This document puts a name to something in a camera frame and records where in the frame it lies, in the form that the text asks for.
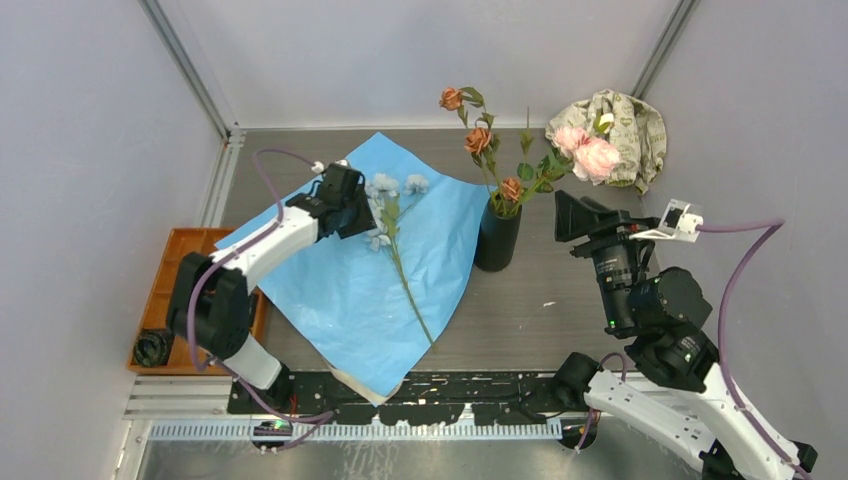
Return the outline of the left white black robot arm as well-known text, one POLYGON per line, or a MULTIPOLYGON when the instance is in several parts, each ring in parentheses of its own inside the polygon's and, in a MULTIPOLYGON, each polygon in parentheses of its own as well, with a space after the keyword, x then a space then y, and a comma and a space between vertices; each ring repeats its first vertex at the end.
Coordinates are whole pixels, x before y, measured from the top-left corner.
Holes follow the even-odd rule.
POLYGON ((251 332, 254 289, 298 251, 375 226, 365 177, 344 161, 323 167, 308 192, 277 207, 271 220, 236 243, 181 259, 165 320, 192 351, 205 350, 251 385, 253 400, 269 413, 288 406, 292 388, 287 368, 251 332))

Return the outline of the pink peony flower stem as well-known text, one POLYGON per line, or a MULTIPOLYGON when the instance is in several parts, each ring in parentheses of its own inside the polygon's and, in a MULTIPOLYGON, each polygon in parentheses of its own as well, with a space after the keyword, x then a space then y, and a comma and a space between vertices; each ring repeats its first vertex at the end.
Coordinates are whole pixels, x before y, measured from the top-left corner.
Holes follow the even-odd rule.
POLYGON ((552 192, 553 183, 566 174, 593 185, 609 180, 622 162, 621 154, 608 141, 614 125, 614 115, 599 109, 587 127, 555 126, 548 135, 551 147, 546 156, 536 166, 520 163, 517 177, 504 180, 500 186, 500 192, 513 204, 512 213, 535 193, 552 192))

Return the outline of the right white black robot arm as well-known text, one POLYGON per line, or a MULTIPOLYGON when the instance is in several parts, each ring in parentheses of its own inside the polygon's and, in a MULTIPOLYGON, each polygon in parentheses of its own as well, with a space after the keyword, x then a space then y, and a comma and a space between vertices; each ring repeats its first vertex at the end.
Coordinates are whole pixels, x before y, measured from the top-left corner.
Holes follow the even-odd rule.
POLYGON ((648 272, 658 242, 692 243, 708 231, 699 208, 673 200, 661 217, 636 218, 561 190, 555 207, 556 240, 593 263, 606 332, 625 340, 637 371, 686 408, 654 400, 578 352, 553 377, 558 403, 621 419, 705 479, 809 478, 817 451, 781 435, 743 394, 723 357, 724 338, 704 332, 713 308, 693 275, 680 267, 648 272))

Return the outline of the blue paper flower bouquet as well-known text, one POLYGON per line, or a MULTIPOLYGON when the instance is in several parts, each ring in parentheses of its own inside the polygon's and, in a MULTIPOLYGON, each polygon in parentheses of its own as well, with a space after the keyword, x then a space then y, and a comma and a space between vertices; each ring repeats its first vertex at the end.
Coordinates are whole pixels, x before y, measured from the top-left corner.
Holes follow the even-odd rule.
MULTIPOLYGON (((429 190, 401 221, 398 237, 408 283, 434 340, 444 331, 468 284, 484 186, 441 174, 383 134, 347 157, 366 181, 386 173, 401 185, 411 174, 429 190)), ((217 245, 228 247, 277 213, 270 207, 217 245)), ((430 349, 392 261, 369 248, 367 232, 331 236, 298 251, 258 288, 336 368, 379 394, 390 391, 430 349)))

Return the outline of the orange rose flower stem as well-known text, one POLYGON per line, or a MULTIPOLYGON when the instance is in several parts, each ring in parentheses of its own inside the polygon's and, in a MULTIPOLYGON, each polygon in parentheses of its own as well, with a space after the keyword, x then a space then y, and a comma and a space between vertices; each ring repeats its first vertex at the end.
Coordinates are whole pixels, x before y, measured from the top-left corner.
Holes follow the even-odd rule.
POLYGON ((484 96, 474 87, 446 87, 440 94, 439 107, 453 112, 466 130, 464 150, 484 177, 495 214, 503 218, 518 215, 536 187, 536 169, 529 163, 529 150, 534 136, 528 129, 520 135, 520 148, 524 159, 512 176, 501 175, 498 170, 498 152, 501 135, 493 129, 496 116, 489 112, 484 96))

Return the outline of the beige ribbon bow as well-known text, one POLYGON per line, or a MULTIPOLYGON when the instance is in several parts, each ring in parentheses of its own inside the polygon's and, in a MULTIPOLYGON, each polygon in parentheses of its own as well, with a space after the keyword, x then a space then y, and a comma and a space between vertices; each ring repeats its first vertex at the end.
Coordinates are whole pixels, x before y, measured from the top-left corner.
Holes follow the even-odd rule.
POLYGON ((353 392, 365 399, 371 405, 378 407, 384 405, 388 400, 397 394, 404 380, 401 379, 390 391, 385 394, 379 394, 375 390, 367 387, 364 383, 354 378, 347 372, 336 368, 329 360, 322 358, 324 364, 328 367, 332 376, 341 382, 353 392))

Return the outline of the light blue flower stem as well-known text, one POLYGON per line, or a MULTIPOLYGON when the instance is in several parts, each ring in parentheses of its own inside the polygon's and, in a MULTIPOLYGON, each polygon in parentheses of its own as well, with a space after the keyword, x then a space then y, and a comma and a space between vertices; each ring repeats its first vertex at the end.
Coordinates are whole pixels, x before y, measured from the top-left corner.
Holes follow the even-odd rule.
POLYGON ((369 248, 375 252, 384 251, 392 261, 422 333, 432 347, 435 340, 408 283, 398 245, 401 221, 427 194, 428 190, 429 180, 422 174, 409 175, 403 185, 386 173, 377 173, 371 180, 365 182, 366 200, 375 222, 375 226, 367 232, 369 248))

